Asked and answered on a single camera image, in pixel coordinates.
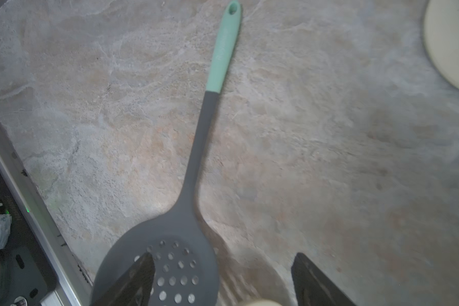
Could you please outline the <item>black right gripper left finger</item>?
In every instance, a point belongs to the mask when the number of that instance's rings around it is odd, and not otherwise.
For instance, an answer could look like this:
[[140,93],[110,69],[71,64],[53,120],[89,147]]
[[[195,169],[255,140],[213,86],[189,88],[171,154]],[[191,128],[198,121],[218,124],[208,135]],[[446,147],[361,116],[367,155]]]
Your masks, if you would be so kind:
[[119,261],[98,272],[91,305],[148,305],[156,269],[151,253],[141,255],[127,269]]

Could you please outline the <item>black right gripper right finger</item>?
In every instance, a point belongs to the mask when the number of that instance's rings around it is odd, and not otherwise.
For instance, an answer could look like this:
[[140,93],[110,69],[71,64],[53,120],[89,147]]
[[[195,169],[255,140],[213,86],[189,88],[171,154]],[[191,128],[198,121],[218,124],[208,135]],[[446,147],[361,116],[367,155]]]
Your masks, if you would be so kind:
[[298,252],[291,276],[299,306],[356,306],[304,253]]

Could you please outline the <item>cream utensil rack stand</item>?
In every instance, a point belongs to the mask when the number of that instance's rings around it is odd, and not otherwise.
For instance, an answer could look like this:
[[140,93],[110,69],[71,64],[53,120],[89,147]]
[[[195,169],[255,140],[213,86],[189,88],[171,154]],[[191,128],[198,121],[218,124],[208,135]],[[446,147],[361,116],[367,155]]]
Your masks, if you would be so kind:
[[459,0],[431,0],[423,18],[423,39],[437,71],[459,89]]

